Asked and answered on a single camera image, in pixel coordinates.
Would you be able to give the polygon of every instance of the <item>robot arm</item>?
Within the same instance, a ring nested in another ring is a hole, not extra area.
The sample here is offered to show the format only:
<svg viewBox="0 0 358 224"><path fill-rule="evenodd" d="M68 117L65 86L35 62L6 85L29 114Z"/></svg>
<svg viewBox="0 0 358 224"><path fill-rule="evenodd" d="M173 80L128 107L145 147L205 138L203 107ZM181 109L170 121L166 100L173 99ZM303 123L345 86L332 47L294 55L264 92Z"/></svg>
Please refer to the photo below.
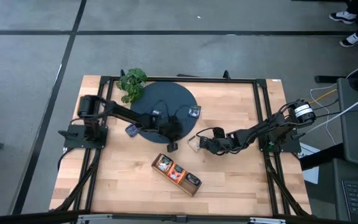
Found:
<svg viewBox="0 0 358 224"><path fill-rule="evenodd" d="M104 103L104 112L102 114L94 114L97 102ZM139 114L135 111L118 105L115 101L107 101L98 96L85 95L80 98L80 106L77 115L80 118L98 118L102 116L113 116L121 120L136 125L138 129L143 131L158 131L158 116L151 114Z"/></svg>
<svg viewBox="0 0 358 224"><path fill-rule="evenodd" d="M102 113L96 111L99 103L104 105L104 112ZM178 149L178 144L174 142L181 136L183 129L181 122L179 122L176 116L162 118L155 114L139 114L118 105L115 101L108 101L94 95L85 95L80 98L77 115L79 119L84 120L84 125L81 128L83 131L77 131L75 133L59 131L59 133L63 135L66 140L71 139L72 142L85 143L80 144L81 146L86 145L87 142L95 142L99 146L104 146L106 133L101 130L98 119L106 116L113 116L132 123L140 131L155 132L166 137L169 140L169 145L167 146L168 152L173 152Z"/></svg>
<svg viewBox="0 0 358 224"><path fill-rule="evenodd" d="M270 145L280 144L292 129L309 126L314 123L315 119L316 115L309 103L297 100L285 104L271 118L250 129L240 129L225 135L222 128L213 128L214 138L200 136L200 148L221 156L226 153L237 154L252 144L256 138L262 136L267 138Z"/></svg>

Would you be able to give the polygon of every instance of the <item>green leaves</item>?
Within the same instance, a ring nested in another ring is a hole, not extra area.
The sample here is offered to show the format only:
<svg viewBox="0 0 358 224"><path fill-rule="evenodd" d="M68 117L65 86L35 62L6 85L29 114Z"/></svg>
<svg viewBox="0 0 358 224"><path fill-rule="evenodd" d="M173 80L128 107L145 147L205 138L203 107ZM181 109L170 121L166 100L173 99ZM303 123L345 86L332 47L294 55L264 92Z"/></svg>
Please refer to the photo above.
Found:
<svg viewBox="0 0 358 224"><path fill-rule="evenodd" d="M143 86L141 83L147 79L146 73L140 68L133 68L128 70L128 74L124 75L117 82L117 87L120 90L127 92L127 95L121 98L123 103L133 103L143 95Z"/></svg>

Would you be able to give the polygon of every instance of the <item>butcher block tabletop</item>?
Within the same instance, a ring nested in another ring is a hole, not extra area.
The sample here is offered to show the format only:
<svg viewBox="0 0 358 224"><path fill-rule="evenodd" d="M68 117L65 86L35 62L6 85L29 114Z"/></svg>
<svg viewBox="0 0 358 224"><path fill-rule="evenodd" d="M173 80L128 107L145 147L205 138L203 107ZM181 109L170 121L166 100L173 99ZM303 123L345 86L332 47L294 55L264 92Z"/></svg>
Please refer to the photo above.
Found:
<svg viewBox="0 0 358 224"><path fill-rule="evenodd" d="M97 95L101 76L85 75L78 99L83 95ZM266 80L272 112L286 103L280 80ZM193 130L177 141L178 150L167 152L167 144L144 139L139 134L130 138L125 132L129 123L108 117L108 139L101 151L92 212L187 214L227 216L271 216L269 188L263 154L258 141L238 154L216 156L207 150L195 152L187 140L204 128L221 127L225 132L250 128L258 123L252 84L177 82L187 88L201 106L201 115ZM121 102L124 92L115 85L112 97ZM265 107L262 103L264 119ZM204 135L212 137L212 131ZM74 149L62 160L58 171L50 208L58 207L73 190L80 176L85 150ZM190 197L151 168L158 154L166 154L202 181ZM311 212L301 165L290 153L280 155L285 184L297 202ZM279 212L283 213L280 191L276 196ZM88 184L84 187L80 209L85 207Z"/></svg>

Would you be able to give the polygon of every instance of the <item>concrete floor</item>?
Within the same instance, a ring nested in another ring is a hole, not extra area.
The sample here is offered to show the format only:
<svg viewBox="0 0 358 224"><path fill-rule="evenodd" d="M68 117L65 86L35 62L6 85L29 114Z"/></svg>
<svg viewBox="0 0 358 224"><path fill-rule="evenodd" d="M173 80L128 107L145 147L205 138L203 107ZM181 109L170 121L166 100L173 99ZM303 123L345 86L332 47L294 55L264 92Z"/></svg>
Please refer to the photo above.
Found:
<svg viewBox="0 0 358 224"><path fill-rule="evenodd" d="M0 29L71 30L80 2L0 0ZM80 30L354 30L328 19L330 12L345 8L344 3L289 0L88 0ZM308 100L310 88L324 86L314 82L315 75L347 75L358 67L358 46L344 49L338 44L342 38L77 36L23 212L48 210L63 147L57 131L67 128L83 75L117 75L121 68L140 67L153 76L221 77L229 70L231 77L282 79L287 101ZM9 210L67 41L67 35L0 35L0 141L5 143L0 151L0 215ZM335 99L331 95L322 104ZM341 142L339 120L329 128L336 143ZM323 128L302 142L320 149L333 145ZM319 217L333 209L318 200L311 203Z"/></svg>

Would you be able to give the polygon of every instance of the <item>person's foot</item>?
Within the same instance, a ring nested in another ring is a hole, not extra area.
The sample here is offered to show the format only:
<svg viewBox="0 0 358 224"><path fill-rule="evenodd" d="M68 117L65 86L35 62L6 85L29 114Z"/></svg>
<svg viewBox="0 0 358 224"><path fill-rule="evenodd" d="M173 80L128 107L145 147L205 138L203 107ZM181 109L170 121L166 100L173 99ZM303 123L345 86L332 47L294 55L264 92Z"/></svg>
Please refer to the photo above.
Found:
<svg viewBox="0 0 358 224"><path fill-rule="evenodd" d="M345 24L353 24L354 21L356 20L356 17L357 15L356 14L351 14L351 13L348 13L346 11L344 12L337 12L337 13L331 13L329 15L329 18L332 19L333 21L336 21L336 22L343 22Z"/></svg>
<svg viewBox="0 0 358 224"><path fill-rule="evenodd" d="M358 36L352 34L344 40L341 40L339 43L342 47L353 47L358 44Z"/></svg>

